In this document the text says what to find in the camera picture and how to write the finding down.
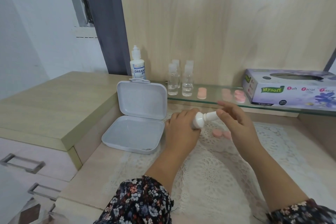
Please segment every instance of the lace pattern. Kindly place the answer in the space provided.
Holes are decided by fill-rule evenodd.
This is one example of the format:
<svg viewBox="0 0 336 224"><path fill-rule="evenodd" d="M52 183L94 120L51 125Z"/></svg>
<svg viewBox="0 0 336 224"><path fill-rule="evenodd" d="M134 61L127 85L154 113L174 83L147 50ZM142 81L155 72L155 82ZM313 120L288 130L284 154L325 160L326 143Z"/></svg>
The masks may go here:
<svg viewBox="0 0 336 224"><path fill-rule="evenodd" d="M335 201L327 188L299 154L284 129L273 124L254 124L262 145L304 192L318 204L335 208ZM203 128L195 149L175 177L171 195L173 211L220 223L223 220L226 223L266 221L268 209L254 172L232 141L212 136L214 128L228 130L221 121L213 121ZM163 146L164 139L154 154L125 152L103 190L114 193L124 180L140 178Z"/></svg>

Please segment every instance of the green logo banner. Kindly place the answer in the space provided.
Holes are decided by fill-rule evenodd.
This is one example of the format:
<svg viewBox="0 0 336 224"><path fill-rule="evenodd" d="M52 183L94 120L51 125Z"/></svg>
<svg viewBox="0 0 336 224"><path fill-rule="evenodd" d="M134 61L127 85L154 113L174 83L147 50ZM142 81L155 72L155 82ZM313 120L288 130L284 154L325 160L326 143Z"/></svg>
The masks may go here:
<svg viewBox="0 0 336 224"><path fill-rule="evenodd" d="M285 86L280 86L280 88L277 87L265 87L265 88L261 88L261 93L281 93L283 92Z"/></svg>
<svg viewBox="0 0 336 224"><path fill-rule="evenodd" d="M249 77L247 74L245 74L245 80L250 83L251 77Z"/></svg>

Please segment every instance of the person's left hand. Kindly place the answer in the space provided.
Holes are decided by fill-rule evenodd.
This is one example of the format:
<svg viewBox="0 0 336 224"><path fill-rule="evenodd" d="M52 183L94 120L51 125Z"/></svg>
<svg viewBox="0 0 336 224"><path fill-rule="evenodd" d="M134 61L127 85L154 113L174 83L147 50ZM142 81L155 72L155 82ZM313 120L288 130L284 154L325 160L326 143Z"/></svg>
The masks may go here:
<svg viewBox="0 0 336 224"><path fill-rule="evenodd" d="M198 108L175 112L166 121L166 150L186 158L195 148L201 130L192 129L191 123L197 112Z"/></svg>

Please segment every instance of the person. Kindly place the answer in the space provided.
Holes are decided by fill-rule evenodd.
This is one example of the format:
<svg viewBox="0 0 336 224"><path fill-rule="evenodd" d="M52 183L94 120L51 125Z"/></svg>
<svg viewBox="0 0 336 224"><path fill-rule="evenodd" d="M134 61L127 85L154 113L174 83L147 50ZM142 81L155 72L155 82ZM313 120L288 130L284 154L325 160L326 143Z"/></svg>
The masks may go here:
<svg viewBox="0 0 336 224"><path fill-rule="evenodd" d="M219 101L218 117L232 134L241 157L254 170L269 208L271 223L336 223L336 212L317 205L300 189L259 142L252 120L237 105ZM170 193L180 166L194 149L200 129L191 129L197 108L166 121L166 146L141 178L124 181L94 224L171 223Z"/></svg>

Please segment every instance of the open plastic box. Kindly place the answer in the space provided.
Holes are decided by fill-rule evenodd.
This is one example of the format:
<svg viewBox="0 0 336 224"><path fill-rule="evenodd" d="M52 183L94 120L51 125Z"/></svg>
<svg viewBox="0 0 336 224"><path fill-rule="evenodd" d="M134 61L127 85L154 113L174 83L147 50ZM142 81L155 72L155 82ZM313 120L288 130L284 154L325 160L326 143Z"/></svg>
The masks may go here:
<svg viewBox="0 0 336 224"><path fill-rule="evenodd" d="M167 89L149 80L133 78L117 85L119 117L101 140L109 147L141 154L156 151L167 115Z"/></svg>

